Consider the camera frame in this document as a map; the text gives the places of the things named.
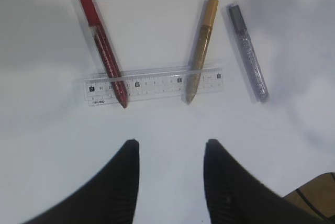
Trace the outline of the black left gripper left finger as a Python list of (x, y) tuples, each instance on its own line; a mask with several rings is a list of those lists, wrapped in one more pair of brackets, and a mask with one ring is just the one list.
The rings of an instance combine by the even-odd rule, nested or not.
[(28, 223), (132, 223), (139, 178), (139, 142), (127, 140), (91, 180)]

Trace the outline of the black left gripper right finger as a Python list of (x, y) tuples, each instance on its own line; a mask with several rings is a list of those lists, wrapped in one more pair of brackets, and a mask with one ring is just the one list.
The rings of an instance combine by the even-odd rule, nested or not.
[(205, 146), (204, 189), (211, 223), (321, 223), (259, 182), (216, 139)]

